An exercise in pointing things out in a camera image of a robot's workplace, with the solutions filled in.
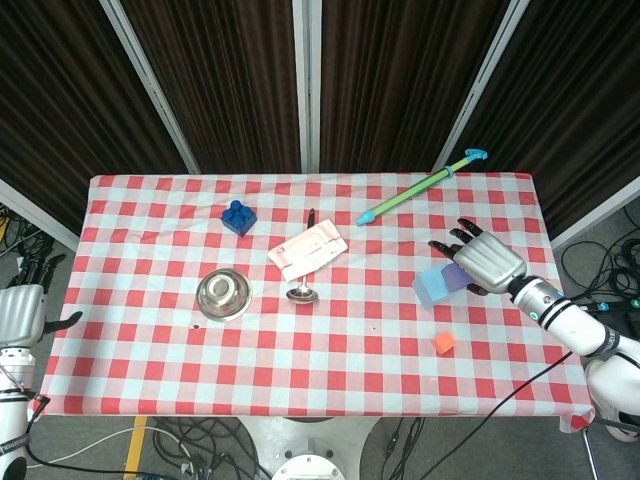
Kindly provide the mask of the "large light blue foam cube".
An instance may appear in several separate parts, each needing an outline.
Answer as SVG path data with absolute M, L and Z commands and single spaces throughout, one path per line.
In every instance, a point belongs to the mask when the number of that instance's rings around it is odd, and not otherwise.
M 413 281 L 414 292 L 424 308 L 441 303 L 451 295 L 444 283 L 441 270 L 445 266 L 434 267 L 416 276 Z

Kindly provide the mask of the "red white checked tablecloth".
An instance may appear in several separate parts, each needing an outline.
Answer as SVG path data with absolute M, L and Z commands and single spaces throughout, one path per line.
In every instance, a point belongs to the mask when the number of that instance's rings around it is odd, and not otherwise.
M 466 217 L 533 274 L 556 282 L 532 178 L 459 173 L 359 227 L 356 217 L 412 174 L 103 175 L 88 203 L 42 385 L 50 415 L 556 416 L 563 431 L 594 415 L 583 369 L 505 297 L 462 291 L 424 308 L 416 275 L 446 264 L 428 245 Z M 221 215 L 252 208 L 240 237 Z M 346 252 L 307 276 L 318 299 L 294 304 L 268 252 L 329 219 Z M 244 274 L 247 310 L 228 322 L 199 310 L 200 281 Z M 431 340 L 451 332 L 438 355 Z

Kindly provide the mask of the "dark brown curtain panel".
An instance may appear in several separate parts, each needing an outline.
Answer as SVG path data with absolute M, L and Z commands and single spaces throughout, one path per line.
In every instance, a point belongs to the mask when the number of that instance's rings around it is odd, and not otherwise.
M 436 162 L 509 0 L 323 0 L 319 169 Z
M 205 174 L 301 167 L 291 0 L 121 0 Z
M 187 168 L 98 0 L 0 0 L 0 179 L 74 233 L 97 175 Z
M 530 0 L 465 147 L 532 177 L 551 238 L 640 176 L 640 0 Z

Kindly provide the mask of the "black power strip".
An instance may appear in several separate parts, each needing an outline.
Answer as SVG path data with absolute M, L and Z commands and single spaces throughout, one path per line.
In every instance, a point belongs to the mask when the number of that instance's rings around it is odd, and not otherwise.
M 579 307 L 592 315 L 606 312 L 640 312 L 640 299 L 633 298 L 615 302 L 591 302 L 580 304 Z

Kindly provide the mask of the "pink white wet wipes pack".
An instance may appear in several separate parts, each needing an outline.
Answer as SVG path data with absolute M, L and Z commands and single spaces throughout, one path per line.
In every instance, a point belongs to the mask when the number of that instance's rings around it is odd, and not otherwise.
M 290 282 L 319 270 L 347 249 L 334 223 L 325 219 L 271 249 L 268 258 Z

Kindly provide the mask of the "purple foam cube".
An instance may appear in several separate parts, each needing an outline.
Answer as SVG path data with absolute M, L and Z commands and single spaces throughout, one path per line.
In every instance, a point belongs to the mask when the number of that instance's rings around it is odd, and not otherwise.
M 458 264 L 451 263 L 441 270 L 445 286 L 450 293 L 466 289 L 474 283 L 474 279 L 469 276 Z

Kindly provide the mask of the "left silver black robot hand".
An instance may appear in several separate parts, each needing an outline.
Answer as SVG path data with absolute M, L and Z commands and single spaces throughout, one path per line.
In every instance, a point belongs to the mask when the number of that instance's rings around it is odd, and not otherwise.
M 0 290 L 0 349 L 32 348 L 43 336 L 76 325 L 82 313 L 74 312 L 65 320 L 48 322 L 46 300 L 56 267 L 65 254 L 46 259 L 28 255 L 19 272 Z

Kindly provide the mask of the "white partition post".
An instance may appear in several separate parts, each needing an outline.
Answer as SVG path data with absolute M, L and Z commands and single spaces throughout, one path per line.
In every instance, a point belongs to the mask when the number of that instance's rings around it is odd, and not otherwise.
M 531 0 L 509 0 L 507 9 L 471 84 L 467 97 L 462 104 L 449 135 L 447 136 L 447 139 L 435 161 L 434 169 L 444 167 L 450 158 L 456 144 L 473 115 L 486 86 L 493 76 L 504 51 L 509 45 L 515 30 L 521 22 L 530 1 Z
M 201 169 L 188 144 L 179 122 L 149 62 L 121 0 L 98 0 L 131 62 L 157 115 L 172 140 L 187 171 L 199 175 Z
M 68 249 L 77 250 L 79 245 L 79 236 L 77 234 L 2 179 L 0 179 L 0 203 L 40 228 Z
M 628 203 L 640 196 L 640 176 L 634 178 L 629 184 L 617 191 L 610 198 L 589 211 L 585 216 L 577 220 L 570 227 L 551 241 L 553 250 L 560 249 L 563 245 L 570 243 L 575 237 L 583 234 L 586 230 L 595 226 L 617 210 L 623 208 Z
M 301 172 L 318 173 L 321 146 L 322 0 L 291 0 Z

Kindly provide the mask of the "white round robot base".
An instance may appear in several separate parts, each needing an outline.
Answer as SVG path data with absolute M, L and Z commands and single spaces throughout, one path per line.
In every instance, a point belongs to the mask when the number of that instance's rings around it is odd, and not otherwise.
M 376 417 L 292 419 L 243 416 L 268 480 L 360 480 Z

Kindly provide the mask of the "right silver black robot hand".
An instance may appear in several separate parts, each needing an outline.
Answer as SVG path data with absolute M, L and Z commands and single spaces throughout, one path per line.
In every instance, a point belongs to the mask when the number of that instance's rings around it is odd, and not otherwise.
M 471 279 L 467 289 L 479 296 L 505 294 L 512 281 L 527 275 L 523 258 L 495 235 L 467 218 L 459 218 L 462 228 L 449 233 L 460 243 L 430 240 L 428 245 L 457 264 Z

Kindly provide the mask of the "blue toy building brick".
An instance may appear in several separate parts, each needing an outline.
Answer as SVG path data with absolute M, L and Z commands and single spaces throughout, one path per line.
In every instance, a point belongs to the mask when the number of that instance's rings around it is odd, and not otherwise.
M 240 237 L 253 227 L 256 220 L 255 211 L 239 200 L 233 200 L 221 215 L 223 225 Z

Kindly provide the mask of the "stainless steel bowl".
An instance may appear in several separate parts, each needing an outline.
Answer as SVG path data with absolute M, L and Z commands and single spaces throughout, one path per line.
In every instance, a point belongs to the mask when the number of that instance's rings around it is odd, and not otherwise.
M 199 283 L 196 301 L 209 320 L 228 322 L 240 317 L 249 307 L 252 287 L 249 279 L 232 268 L 220 268 Z

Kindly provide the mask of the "green blue water squirter toy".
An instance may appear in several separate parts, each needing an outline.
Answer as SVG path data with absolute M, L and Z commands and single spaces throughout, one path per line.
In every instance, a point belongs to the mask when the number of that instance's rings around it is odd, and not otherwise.
M 452 177 L 456 172 L 465 168 L 466 166 L 476 162 L 486 160 L 488 158 L 488 152 L 482 149 L 466 149 L 465 156 L 456 161 L 452 165 L 446 165 L 443 168 L 437 170 L 410 187 L 402 190 L 400 193 L 393 197 L 390 197 L 383 202 L 379 203 L 375 207 L 364 211 L 356 220 L 357 226 L 363 226 L 373 223 L 377 217 L 385 214 L 386 212 L 394 209 L 405 201 L 415 197 L 418 194 L 430 189 L 437 185 L 441 181 Z

